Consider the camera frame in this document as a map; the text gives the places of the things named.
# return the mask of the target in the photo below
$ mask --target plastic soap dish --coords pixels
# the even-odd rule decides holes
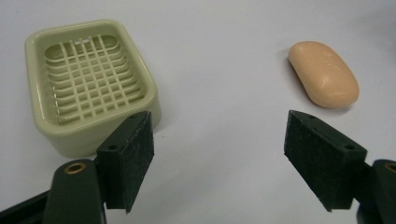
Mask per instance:
[[[35,125],[66,157],[91,155],[128,117],[161,118],[156,85],[125,28],[100,20],[47,29],[25,43]]]

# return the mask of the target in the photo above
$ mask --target oval soap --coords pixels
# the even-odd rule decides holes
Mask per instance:
[[[358,100],[358,81],[330,47],[315,41],[299,42],[290,48],[289,61],[315,104],[340,108]]]

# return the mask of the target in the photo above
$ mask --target white table surface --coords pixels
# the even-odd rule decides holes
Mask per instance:
[[[0,210],[50,188],[71,159],[36,129],[24,41],[50,27],[120,21],[157,83],[156,155],[132,212],[108,223],[356,223],[327,213],[283,155],[288,111],[310,113],[396,160],[396,1],[0,2]],[[331,46],[361,87],[347,109],[314,105],[287,60],[302,40]]]

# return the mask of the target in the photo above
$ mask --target green soap dish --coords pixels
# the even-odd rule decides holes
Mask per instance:
[[[157,87],[117,21],[39,31],[25,43],[35,125],[66,157],[85,157],[130,115],[161,119]]]

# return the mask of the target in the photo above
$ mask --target soap dish grid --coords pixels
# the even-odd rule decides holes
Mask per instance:
[[[45,59],[59,125],[92,119],[145,97],[120,42],[112,35],[53,45]]]

